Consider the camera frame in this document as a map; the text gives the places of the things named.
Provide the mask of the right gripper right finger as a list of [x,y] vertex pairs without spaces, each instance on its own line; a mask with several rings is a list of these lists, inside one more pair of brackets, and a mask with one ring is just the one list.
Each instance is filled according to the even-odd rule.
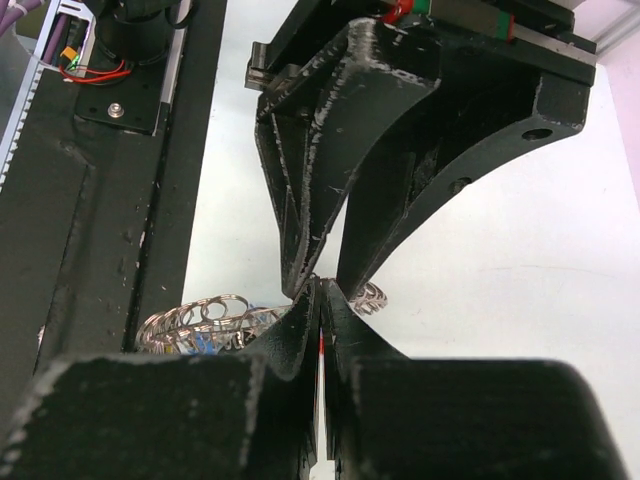
[[624,479],[596,397],[547,359],[412,359],[322,284],[327,450],[339,479]]

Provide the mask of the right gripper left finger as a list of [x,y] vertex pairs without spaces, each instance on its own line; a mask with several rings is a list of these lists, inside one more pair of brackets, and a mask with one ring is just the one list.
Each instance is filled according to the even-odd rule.
[[61,357],[1,446],[5,479],[306,479],[317,461],[320,282],[245,349]]

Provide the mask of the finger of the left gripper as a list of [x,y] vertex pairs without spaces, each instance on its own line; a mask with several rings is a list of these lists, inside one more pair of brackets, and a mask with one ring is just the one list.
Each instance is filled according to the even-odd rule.
[[433,37],[360,18],[259,96],[255,137],[287,297],[313,273],[373,147],[440,86],[441,53]]

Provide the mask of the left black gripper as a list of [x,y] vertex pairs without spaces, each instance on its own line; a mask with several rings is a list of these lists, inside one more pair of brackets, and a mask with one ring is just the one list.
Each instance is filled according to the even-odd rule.
[[297,73],[349,22],[368,18],[442,43],[441,83],[380,139],[350,192],[337,282],[353,297],[465,186],[584,127],[596,45],[558,1],[298,1],[245,85]]

